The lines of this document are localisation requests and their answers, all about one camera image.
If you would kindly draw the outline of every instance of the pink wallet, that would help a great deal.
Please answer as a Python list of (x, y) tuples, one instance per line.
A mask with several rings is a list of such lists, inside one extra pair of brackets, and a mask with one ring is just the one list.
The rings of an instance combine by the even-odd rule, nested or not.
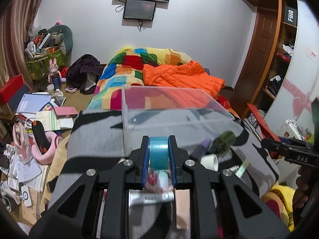
[(57, 118), (73, 118), (78, 115), (75, 107), (54, 107), (53, 109)]

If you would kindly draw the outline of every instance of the orange jacket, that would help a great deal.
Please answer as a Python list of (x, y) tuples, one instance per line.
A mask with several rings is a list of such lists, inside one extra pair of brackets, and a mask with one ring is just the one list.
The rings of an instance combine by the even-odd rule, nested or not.
[(153, 67), (144, 65), (143, 82), (145, 85), (202, 89), (215, 100), (225, 81), (208, 75), (203, 67), (190, 61), (181, 66), (161, 65)]

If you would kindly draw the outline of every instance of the human hand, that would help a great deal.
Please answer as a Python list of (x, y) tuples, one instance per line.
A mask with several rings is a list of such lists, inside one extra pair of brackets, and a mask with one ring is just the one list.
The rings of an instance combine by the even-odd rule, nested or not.
[(308, 196), (305, 196), (305, 191), (308, 189), (307, 181), (305, 180), (307, 170), (304, 167), (300, 167), (298, 174), (301, 176), (297, 178), (296, 185), (298, 188), (292, 198), (292, 208), (302, 208), (308, 201)]

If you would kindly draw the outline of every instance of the clear plastic box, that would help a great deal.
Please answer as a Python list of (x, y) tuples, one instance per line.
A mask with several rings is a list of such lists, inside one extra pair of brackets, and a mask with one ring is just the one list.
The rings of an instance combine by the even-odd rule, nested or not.
[(154, 86), (122, 86), (122, 118), (127, 156), (144, 135), (175, 135), (187, 150), (216, 138), (234, 120), (203, 90)]

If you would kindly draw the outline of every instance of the green storage bin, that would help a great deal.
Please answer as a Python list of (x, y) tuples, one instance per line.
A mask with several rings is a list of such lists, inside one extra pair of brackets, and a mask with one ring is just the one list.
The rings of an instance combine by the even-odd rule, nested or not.
[(61, 49), (46, 56), (26, 61), (32, 80), (47, 78), (49, 74), (50, 59), (56, 58), (59, 69), (66, 67), (66, 56), (61, 53)]

